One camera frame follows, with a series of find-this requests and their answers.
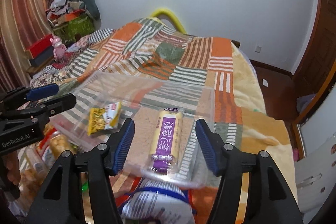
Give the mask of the red white snack bag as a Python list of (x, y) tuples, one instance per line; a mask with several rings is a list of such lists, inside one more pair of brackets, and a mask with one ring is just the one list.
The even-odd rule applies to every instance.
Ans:
[(47, 169), (50, 169), (58, 158), (51, 148), (51, 139), (58, 136), (58, 134), (58, 131), (54, 127), (49, 128), (45, 132), (44, 138), (35, 145), (35, 151)]

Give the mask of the clear plastic storage box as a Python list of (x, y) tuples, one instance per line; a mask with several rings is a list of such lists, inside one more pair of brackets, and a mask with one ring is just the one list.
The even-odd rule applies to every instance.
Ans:
[[(95, 72), (72, 91), (76, 105), (51, 118), (58, 132), (68, 136), (83, 151), (108, 140), (108, 133), (87, 134), (90, 109), (121, 102), (118, 124), (126, 118), (135, 122), (135, 135), (124, 170), (137, 176), (168, 181), (182, 188), (201, 188), (209, 171), (199, 147), (195, 123), (204, 119), (214, 124), (214, 90), (204, 86), (159, 79)], [(172, 107), (183, 112), (178, 161), (168, 174), (150, 170), (149, 152), (160, 111)]]

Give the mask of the dark blue flat box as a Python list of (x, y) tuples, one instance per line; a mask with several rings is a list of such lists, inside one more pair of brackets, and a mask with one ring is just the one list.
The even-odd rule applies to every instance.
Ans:
[(29, 62), (31, 64), (31, 66), (32, 67), (39, 67), (46, 60), (48, 60), (50, 58), (53, 59), (54, 58), (53, 51), (54, 51), (53, 46), (50, 46), (47, 49), (45, 49), (42, 53), (40, 53), (37, 57), (35, 57), (34, 59), (30, 59)]

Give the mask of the yellow bed headboard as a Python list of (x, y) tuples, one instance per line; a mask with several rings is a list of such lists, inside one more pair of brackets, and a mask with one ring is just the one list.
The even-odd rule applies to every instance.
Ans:
[(159, 18), (160, 16), (165, 16), (167, 19), (174, 25), (175, 29), (179, 31), (180, 33), (187, 34), (185, 28), (181, 24), (180, 20), (177, 18), (177, 16), (169, 9), (161, 7), (156, 10), (154, 10), (150, 17), (151, 18)]

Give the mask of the striped red curtain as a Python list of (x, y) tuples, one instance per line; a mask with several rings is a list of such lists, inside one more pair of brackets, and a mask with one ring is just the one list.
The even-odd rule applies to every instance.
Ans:
[(1, 0), (1, 92), (27, 86), (26, 50), (51, 32), (47, 0)]

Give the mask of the wall socket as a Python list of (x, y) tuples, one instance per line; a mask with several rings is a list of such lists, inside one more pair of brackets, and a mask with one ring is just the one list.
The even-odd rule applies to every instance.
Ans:
[(255, 52), (260, 53), (261, 52), (261, 47), (260, 46), (256, 46)]

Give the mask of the green cardboard box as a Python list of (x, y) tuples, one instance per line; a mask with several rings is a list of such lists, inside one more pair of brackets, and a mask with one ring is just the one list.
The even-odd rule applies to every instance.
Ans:
[(93, 21), (86, 13), (53, 29), (54, 35), (61, 38), (65, 45), (75, 43), (94, 31)]

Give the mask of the purple label cake roll pack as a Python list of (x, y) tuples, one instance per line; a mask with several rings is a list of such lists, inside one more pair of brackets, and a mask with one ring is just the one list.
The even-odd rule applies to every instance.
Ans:
[(178, 172), (184, 108), (167, 107), (158, 113), (144, 171), (160, 176)]

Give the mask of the blue white chip bag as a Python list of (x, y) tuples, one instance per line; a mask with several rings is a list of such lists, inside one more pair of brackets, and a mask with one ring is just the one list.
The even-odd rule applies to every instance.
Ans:
[(191, 192), (169, 182), (137, 178), (116, 204), (124, 220), (195, 223)]

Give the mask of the peanut brittle bar pack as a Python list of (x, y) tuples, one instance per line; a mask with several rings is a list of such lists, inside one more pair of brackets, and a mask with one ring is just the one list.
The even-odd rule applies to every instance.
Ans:
[(74, 153), (74, 150), (68, 140), (68, 138), (59, 133), (58, 131), (51, 136), (49, 143), (50, 150), (52, 155), (57, 159), (62, 152), (69, 150)]

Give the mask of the pink plush toy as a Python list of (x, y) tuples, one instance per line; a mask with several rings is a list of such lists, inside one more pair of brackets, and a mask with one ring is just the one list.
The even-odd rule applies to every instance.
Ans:
[(52, 38), (50, 38), (50, 42), (54, 48), (53, 55), (55, 61), (61, 60), (66, 53), (66, 46), (63, 44), (61, 38), (59, 38), (58, 36), (52, 36)]

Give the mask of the red gift box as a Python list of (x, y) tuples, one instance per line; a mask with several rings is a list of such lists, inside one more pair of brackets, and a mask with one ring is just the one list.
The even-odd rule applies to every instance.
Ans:
[(30, 45), (25, 50), (26, 57), (30, 59), (36, 58), (38, 55), (40, 55), (43, 51), (45, 51), (47, 48), (52, 46), (51, 39), (53, 38), (53, 34), (48, 34), (43, 36), (38, 41), (34, 42), (32, 45)]

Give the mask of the yellow small snack packet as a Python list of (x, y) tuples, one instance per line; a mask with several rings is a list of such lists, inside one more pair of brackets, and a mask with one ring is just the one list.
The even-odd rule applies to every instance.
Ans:
[(121, 101), (118, 101), (105, 107), (91, 108), (89, 112), (88, 136), (101, 130), (115, 129), (120, 119), (121, 106)]

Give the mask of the brown wooden door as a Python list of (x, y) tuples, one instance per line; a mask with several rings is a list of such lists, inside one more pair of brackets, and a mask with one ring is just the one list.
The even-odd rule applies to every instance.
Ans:
[(314, 95), (294, 121), (300, 124), (314, 114), (335, 82), (335, 0), (318, 0), (313, 30), (293, 80), (299, 97)]

